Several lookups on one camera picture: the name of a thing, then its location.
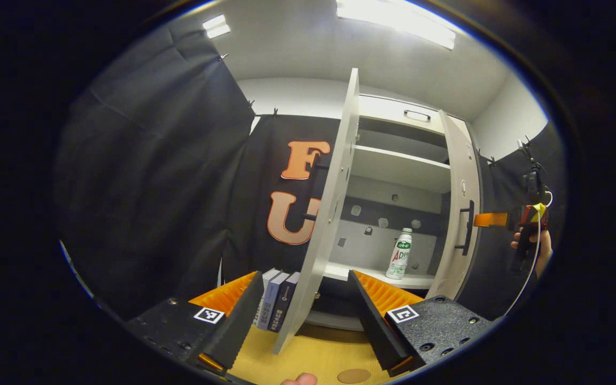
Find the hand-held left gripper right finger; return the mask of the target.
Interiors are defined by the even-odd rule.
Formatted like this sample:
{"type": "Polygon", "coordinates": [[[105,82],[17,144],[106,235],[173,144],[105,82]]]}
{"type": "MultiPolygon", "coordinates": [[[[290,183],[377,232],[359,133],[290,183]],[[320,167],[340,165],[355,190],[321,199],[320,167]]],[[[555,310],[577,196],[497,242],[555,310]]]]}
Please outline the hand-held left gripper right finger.
{"type": "Polygon", "coordinates": [[[390,377],[426,370],[468,348],[494,321],[439,295],[426,299],[351,270],[349,294],[379,365],[390,377]]]}

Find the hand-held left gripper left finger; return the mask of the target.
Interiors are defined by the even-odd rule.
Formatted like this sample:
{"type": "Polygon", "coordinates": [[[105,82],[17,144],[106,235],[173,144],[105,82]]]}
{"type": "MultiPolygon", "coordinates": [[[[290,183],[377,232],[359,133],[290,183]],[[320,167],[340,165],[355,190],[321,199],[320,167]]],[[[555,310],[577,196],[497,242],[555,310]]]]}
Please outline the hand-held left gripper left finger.
{"type": "Polygon", "coordinates": [[[263,292],[262,273],[254,271],[193,299],[165,299],[125,326],[162,355],[223,376],[234,365],[263,292]]]}

